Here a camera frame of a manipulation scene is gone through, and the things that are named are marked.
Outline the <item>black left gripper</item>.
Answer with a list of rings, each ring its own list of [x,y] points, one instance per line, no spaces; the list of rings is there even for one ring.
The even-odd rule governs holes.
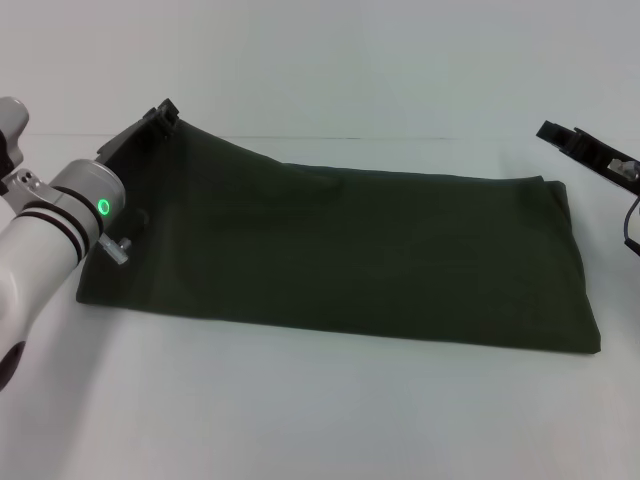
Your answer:
[[[97,151],[96,161],[114,173],[135,170],[156,147],[173,135],[178,122],[179,110],[167,98],[104,144]]]

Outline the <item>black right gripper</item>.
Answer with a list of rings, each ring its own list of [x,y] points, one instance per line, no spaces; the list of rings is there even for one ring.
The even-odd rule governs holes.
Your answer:
[[[573,160],[626,191],[640,196],[640,160],[616,150],[581,129],[570,130],[548,120],[539,128],[536,137],[559,151],[570,150]]]

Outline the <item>dark green shirt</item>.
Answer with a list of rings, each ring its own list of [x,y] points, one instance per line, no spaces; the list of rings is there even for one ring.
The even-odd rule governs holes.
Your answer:
[[[120,156],[76,298],[196,319],[594,354],[565,186],[285,164],[180,122]]]

